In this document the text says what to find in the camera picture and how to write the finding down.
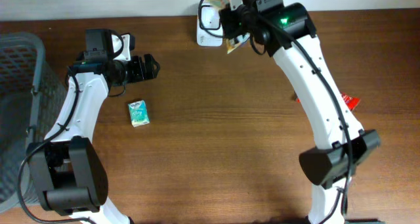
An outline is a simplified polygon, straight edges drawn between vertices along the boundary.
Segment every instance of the small box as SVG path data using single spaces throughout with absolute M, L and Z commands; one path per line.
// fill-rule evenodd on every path
M 134 127 L 150 123 L 149 116 L 147 115 L 146 103 L 143 100 L 129 104 L 129 110 L 131 124 Z

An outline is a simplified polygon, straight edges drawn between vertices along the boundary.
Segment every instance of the wooden table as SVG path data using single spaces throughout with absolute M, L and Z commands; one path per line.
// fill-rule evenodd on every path
M 349 217 L 420 222 L 420 10 L 313 12 L 339 89 L 362 98 L 354 114 L 382 146 L 358 169 Z M 136 223 L 250 223 L 304 217 L 310 183 L 298 155 L 314 146 L 293 88 L 274 61 L 247 45 L 196 43 L 196 19 L 109 18 L 0 23 L 0 32 L 37 34 L 64 81 L 85 49 L 85 29 L 136 37 L 159 77 L 106 99 L 93 143 L 109 196 Z M 127 103 L 146 101 L 150 125 L 133 128 Z M 56 218 L 41 208 L 44 218 Z M 32 223 L 20 209 L 0 223 Z

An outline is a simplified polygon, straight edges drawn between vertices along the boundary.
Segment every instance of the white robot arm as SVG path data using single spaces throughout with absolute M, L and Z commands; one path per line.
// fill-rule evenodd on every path
M 345 104 L 306 9 L 298 3 L 285 7 L 283 0 L 230 0 L 219 14 L 225 38 L 249 32 L 260 55 L 253 41 L 264 45 L 308 116 L 316 147 L 302 153 L 299 161 L 312 182 L 312 209 L 301 223 L 345 223 L 351 175 L 380 139 L 376 131 L 364 131 Z
M 131 224 L 108 198 L 108 178 L 92 146 L 93 131 L 102 103 L 112 97 L 110 87 L 124 86 L 125 92 L 127 83 L 156 78 L 160 66 L 151 55 L 144 56 L 145 62 L 131 57 L 131 34 L 87 30 L 86 42 L 87 50 L 70 67 L 68 94 L 56 123 L 42 143 L 29 145 L 26 160 L 44 210 L 73 218 L 66 222 Z M 34 217 L 22 202 L 32 219 L 50 223 Z

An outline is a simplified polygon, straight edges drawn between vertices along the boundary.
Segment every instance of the black cable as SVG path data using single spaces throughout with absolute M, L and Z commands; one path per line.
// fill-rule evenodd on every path
M 199 4 L 198 4 L 198 22 L 199 22 L 199 26 L 200 26 L 200 27 L 201 27 L 201 26 L 203 26 L 203 27 L 204 27 L 203 20 L 201 19 L 201 6 L 203 5 L 203 3 L 204 3 L 204 0 L 200 0 L 200 1 L 199 1 Z M 204 31 L 205 31 L 206 33 L 208 33 L 209 35 L 212 35 L 213 37 L 223 38 L 223 35 L 217 35 L 217 34 L 214 34 L 214 33 L 210 32 L 209 30 L 207 30 L 207 29 L 205 29 L 205 28 L 202 28 L 202 30 L 204 30 Z
M 219 38 L 224 38 L 224 35 L 217 35 L 214 34 L 212 32 L 210 32 L 207 28 L 205 28 L 204 24 L 203 24 L 203 20 L 201 19 L 201 6 L 203 5 L 204 0 L 200 0 L 199 4 L 198 4 L 198 22 L 200 27 L 203 26 L 203 28 L 201 28 L 202 30 L 204 30 L 206 33 L 208 33 L 209 35 L 213 36 L 213 37 L 219 37 Z M 242 31 L 242 27 L 238 27 L 238 29 L 232 33 L 232 36 L 237 36 L 240 35 Z
M 331 209 L 329 214 L 319 224 L 324 224 L 326 221 L 328 221 L 333 216 L 335 210 L 337 209 L 337 207 L 339 205 L 339 200 L 340 200 L 340 196 L 341 196 L 342 192 L 343 192 L 342 190 L 337 189 L 337 195 L 335 197 L 333 208 Z
M 117 94 L 117 95 L 108 95 L 108 97 L 120 97 L 120 96 L 123 96 L 125 94 L 125 92 L 127 91 L 127 85 L 124 83 L 123 86 L 124 86 L 124 91 L 122 93 Z
M 30 217 L 32 220 L 34 220 L 38 223 L 54 223 L 54 224 L 56 224 L 56 223 L 71 223 L 71 222 L 76 222 L 76 221 L 86 221 L 90 224 L 96 224 L 94 221 L 90 220 L 88 217 L 81 217 L 81 218 L 75 218 L 75 219 L 64 219 L 64 220 L 51 220 L 51 221 L 40 219 L 40 218 L 34 216 L 34 214 L 32 214 L 31 211 L 29 211 L 27 205 L 25 204 L 24 197 L 22 196 L 22 190 L 20 189 L 20 184 L 22 182 L 22 174 L 23 174 L 25 164 L 28 163 L 29 159 L 31 159 L 31 157 L 35 153 L 37 153 L 38 151 L 43 149 L 45 147 L 45 145 L 47 145 L 53 139 L 57 138 L 64 130 L 66 130 L 68 124 L 72 120 L 72 117 L 73 117 L 74 112 L 76 110 L 77 101 L 79 100 L 80 90 L 79 90 L 79 84 L 77 82 L 77 79 L 76 79 L 74 73 L 72 72 L 72 70 L 70 68 L 69 68 L 69 74 L 71 74 L 71 77 L 74 80 L 75 93 L 76 93 L 72 109 L 70 110 L 70 113 L 67 117 L 67 120 L 64 122 L 64 124 L 62 126 L 60 126 L 60 129 L 54 135 L 52 135 L 48 139 L 45 139 L 40 145 L 38 145 L 34 150 L 32 150 L 32 152 L 29 155 L 27 155 L 24 158 L 24 160 L 22 161 L 22 163 L 20 164 L 20 167 L 19 167 L 18 179 L 17 179 L 17 182 L 16 182 L 16 192 L 17 192 L 17 195 L 18 195 L 19 204 L 22 207 L 23 211 L 26 213 L 26 215 L 28 215 L 28 217 Z
M 263 55 L 267 52 L 267 50 L 266 50 L 265 46 L 264 46 L 264 51 L 263 51 L 263 52 L 260 52 L 260 51 L 257 49 L 257 47 L 255 46 L 255 43 L 254 43 L 254 35 L 253 35 L 253 34 L 250 34 L 250 35 L 249 35 L 249 44 L 251 44 L 251 47 L 252 47 L 252 49 L 255 51 L 255 53 L 257 53 L 257 54 L 258 54 L 258 55 L 260 55 L 260 56 L 263 56 Z
M 347 177 L 346 177 L 346 185 L 344 187 L 344 191 L 343 191 L 343 200 L 341 202 L 341 214 L 345 215 L 346 211 L 345 211 L 345 204 L 347 201 L 347 194 L 348 194 L 348 188 L 350 185 L 350 179 L 351 179 L 351 174 L 353 173 L 352 171 L 354 170 L 354 164 L 353 164 L 353 147 L 352 147 L 352 141 L 350 139 L 350 133 L 348 132 L 348 125 L 346 123 L 346 120 L 344 118 L 344 114 L 343 111 L 340 108 L 340 104 L 339 101 L 337 100 L 337 97 L 335 96 L 331 86 L 328 84 L 327 80 L 325 79 L 325 77 L 321 74 L 320 69 L 318 69 L 318 67 L 315 65 L 315 62 L 312 60 L 312 58 L 309 56 L 308 52 L 305 50 L 305 48 L 289 33 L 287 33 L 286 31 L 284 31 L 283 29 L 279 28 L 278 26 L 276 26 L 275 24 L 271 23 L 271 21 L 267 20 L 265 17 L 261 16 L 260 14 L 257 14 L 258 19 L 260 19 L 261 21 L 263 21 L 265 24 L 271 26 L 272 28 L 274 28 L 275 30 L 277 30 L 280 34 L 282 34 L 283 36 L 285 36 L 286 38 L 288 38 L 288 40 L 290 40 L 292 43 L 294 43 L 299 50 L 302 52 L 302 54 L 304 55 L 304 57 L 307 59 L 307 61 L 309 62 L 309 64 L 311 65 L 313 71 L 315 72 L 315 74 L 319 77 L 319 79 L 321 80 L 321 82 L 323 83 L 324 87 L 327 89 L 329 96 L 331 97 L 331 100 L 333 101 L 334 107 L 339 115 L 339 120 L 341 122 L 343 131 L 345 133 L 345 137 L 347 140 L 347 145 L 348 145 L 348 151 L 347 151 L 347 155 L 348 155 L 348 165 L 347 165 L 347 169 L 348 169 L 348 173 L 347 173 Z

